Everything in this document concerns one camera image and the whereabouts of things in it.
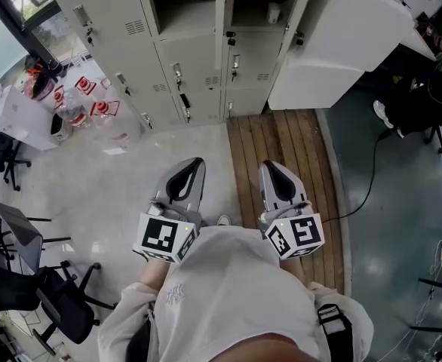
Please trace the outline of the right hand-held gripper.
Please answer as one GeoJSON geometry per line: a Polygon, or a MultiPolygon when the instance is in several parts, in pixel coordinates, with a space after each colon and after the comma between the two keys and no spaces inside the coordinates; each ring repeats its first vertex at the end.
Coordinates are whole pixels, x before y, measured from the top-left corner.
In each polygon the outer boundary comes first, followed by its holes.
{"type": "Polygon", "coordinates": [[[265,160],[259,166],[259,190],[268,211],[259,218],[260,228],[280,259],[307,256],[324,245],[320,214],[306,201],[304,185],[296,174],[265,160]]]}

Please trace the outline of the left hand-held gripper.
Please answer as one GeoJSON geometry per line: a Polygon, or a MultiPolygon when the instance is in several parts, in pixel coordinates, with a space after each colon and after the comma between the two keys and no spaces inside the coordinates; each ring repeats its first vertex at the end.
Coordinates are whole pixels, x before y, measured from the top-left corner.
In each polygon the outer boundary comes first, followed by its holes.
{"type": "Polygon", "coordinates": [[[158,180],[155,199],[140,214],[133,252],[147,260],[180,264],[205,225],[198,212],[203,197],[206,165],[188,158],[168,169],[158,180]],[[185,203],[186,209],[164,203],[185,203]]]}

